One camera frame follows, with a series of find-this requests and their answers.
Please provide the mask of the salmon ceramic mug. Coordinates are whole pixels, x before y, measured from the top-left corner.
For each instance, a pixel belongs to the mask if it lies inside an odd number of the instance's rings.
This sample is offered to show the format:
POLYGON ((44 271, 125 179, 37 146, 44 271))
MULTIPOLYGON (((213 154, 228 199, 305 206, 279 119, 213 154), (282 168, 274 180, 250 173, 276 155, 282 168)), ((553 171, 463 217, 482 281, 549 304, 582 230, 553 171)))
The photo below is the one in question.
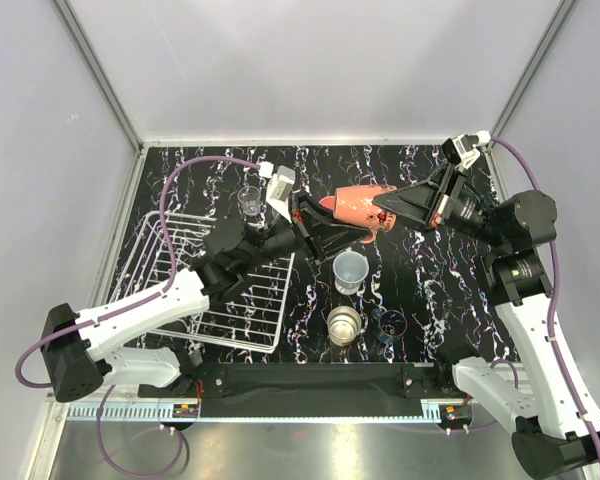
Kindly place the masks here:
POLYGON ((320 199, 319 204, 331 210, 336 220, 369 230, 370 235, 361 240, 362 244, 369 244, 375 241, 378 232, 392 230, 397 220, 395 214, 375 205, 373 199, 396 189, 393 185, 340 187, 334 195, 320 199))

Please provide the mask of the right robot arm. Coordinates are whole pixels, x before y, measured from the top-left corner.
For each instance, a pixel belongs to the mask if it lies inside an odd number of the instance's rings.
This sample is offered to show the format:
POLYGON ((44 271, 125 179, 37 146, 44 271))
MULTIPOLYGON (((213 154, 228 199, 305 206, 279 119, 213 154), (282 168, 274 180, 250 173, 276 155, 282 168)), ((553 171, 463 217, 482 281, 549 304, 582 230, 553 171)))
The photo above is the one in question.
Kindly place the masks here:
POLYGON ((556 317, 559 269, 545 268, 537 252, 556 238, 556 204, 532 188, 483 208, 466 178, 461 168, 445 165, 421 182, 376 195, 373 203, 410 229, 446 226, 489 246, 477 260, 481 287, 514 342, 532 394, 468 353, 433 372, 434 388, 445 397, 463 391, 476 399, 509 434, 531 478, 580 469, 600 479, 600 408, 556 317))

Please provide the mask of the dark blue glass mug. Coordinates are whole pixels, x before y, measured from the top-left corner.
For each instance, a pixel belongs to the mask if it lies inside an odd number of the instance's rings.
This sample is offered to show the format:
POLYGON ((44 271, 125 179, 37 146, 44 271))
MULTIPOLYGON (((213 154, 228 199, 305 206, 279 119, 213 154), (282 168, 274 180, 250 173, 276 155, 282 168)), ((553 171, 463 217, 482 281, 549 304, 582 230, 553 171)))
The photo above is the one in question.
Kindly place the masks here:
POLYGON ((376 308, 371 318, 377 340, 385 345, 399 342, 407 330, 407 320, 399 311, 376 308))

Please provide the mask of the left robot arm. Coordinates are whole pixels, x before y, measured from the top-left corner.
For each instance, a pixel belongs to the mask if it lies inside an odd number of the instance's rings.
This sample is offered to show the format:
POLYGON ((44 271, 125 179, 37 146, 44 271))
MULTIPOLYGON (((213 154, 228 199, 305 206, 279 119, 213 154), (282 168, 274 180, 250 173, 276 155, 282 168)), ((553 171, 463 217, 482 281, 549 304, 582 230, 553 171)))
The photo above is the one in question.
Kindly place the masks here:
POLYGON ((235 300, 262 265, 298 251, 317 262, 328 260, 371 234, 336 218, 304 193, 292 205, 288 216, 265 228, 235 215, 216 220, 203 239, 202 255, 146 290, 80 311, 67 303, 53 307, 38 349, 56 400, 77 401, 109 384, 152 385, 174 397, 186 396, 195 373, 183 355, 171 347, 125 350, 124 344, 235 300))

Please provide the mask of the small clear faceted glass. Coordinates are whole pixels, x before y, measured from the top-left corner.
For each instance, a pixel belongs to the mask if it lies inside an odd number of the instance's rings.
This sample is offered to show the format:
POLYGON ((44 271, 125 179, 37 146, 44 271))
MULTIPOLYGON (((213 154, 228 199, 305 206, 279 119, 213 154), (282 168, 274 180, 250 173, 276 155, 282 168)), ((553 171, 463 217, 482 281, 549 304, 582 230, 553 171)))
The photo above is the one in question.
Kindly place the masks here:
POLYGON ((262 211, 261 190, 255 186, 245 186, 237 192, 241 212, 247 217, 258 216, 262 211))

